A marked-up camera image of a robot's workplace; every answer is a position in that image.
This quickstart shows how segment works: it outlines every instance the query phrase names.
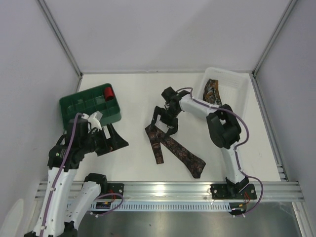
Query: white bin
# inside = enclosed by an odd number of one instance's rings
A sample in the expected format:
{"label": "white bin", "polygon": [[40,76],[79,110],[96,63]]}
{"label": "white bin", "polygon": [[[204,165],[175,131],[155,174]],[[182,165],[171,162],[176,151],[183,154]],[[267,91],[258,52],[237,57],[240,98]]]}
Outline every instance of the white bin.
{"label": "white bin", "polygon": [[205,84],[209,79],[218,80],[219,94],[223,104],[231,106],[233,111],[244,119],[250,92],[249,74],[235,73],[219,68],[207,68],[199,87],[193,95],[203,99]]}

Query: fabric strap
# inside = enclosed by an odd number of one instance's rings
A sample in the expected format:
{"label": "fabric strap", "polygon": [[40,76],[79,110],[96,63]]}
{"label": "fabric strap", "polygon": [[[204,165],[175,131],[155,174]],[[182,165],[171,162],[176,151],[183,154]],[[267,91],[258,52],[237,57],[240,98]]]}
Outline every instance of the fabric strap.
{"label": "fabric strap", "polygon": [[218,80],[209,79],[204,88],[203,100],[213,105],[222,106],[218,91]]}
{"label": "fabric strap", "polygon": [[165,137],[165,133],[156,126],[152,127],[150,131],[149,127],[150,125],[145,128],[145,131],[149,137],[156,163],[163,163],[163,156],[160,146],[160,143],[162,143],[188,168],[194,178],[199,179],[206,165],[205,161],[193,155],[171,137]]}

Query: floor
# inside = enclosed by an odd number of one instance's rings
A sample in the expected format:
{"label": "floor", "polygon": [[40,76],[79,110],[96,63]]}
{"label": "floor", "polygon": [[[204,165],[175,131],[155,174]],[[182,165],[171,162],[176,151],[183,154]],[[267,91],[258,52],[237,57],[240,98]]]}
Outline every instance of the floor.
{"label": "floor", "polygon": [[[178,116],[178,133],[172,136],[206,162],[200,179],[194,179],[188,169],[165,147],[162,147],[164,164],[157,165],[144,131],[150,123],[154,107],[164,105],[161,97],[164,89],[169,86],[174,89],[187,86],[197,88],[202,77],[203,73],[84,75],[80,91],[104,83],[112,84],[122,115],[121,121],[114,123],[114,127],[129,142],[129,146],[100,157],[87,154],[80,163],[75,180],[83,180],[88,173],[95,172],[107,175],[110,181],[224,181],[226,171],[222,154],[210,140],[206,121],[182,112]],[[231,105],[236,103],[227,101],[225,96],[222,101]],[[240,149],[244,171],[262,181],[279,181],[252,87],[246,106],[244,120],[250,130],[250,140]]]}

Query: white wall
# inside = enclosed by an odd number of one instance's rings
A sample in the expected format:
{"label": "white wall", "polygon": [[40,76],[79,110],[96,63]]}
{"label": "white wall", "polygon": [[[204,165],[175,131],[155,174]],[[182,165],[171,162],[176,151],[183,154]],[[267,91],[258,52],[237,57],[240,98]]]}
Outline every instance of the white wall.
{"label": "white wall", "polygon": [[1,227],[19,198],[24,217],[30,211],[63,131],[58,100],[75,91],[78,78],[34,0],[1,1],[0,32]]}
{"label": "white wall", "polygon": [[86,72],[255,67],[289,0],[46,0]]}
{"label": "white wall", "polygon": [[291,180],[316,221],[316,1],[299,1],[259,71],[268,114]]}

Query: green storage box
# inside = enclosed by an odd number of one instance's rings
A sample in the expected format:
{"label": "green storage box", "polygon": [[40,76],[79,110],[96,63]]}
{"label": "green storage box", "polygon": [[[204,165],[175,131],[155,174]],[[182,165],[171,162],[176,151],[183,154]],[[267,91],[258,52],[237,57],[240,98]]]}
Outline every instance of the green storage box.
{"label": "green storage box", "polygon": [[76,113],[91,115],[100,111],[103,116],[100,120],[102,126],[117,122],[121,119],[120,108],[116,96],[112,100],[105,101],[103,93],[105,87],[111,87],[109,83],[90,88],[59,100],[64,129],[67,129],[68,121],[75,118]]}

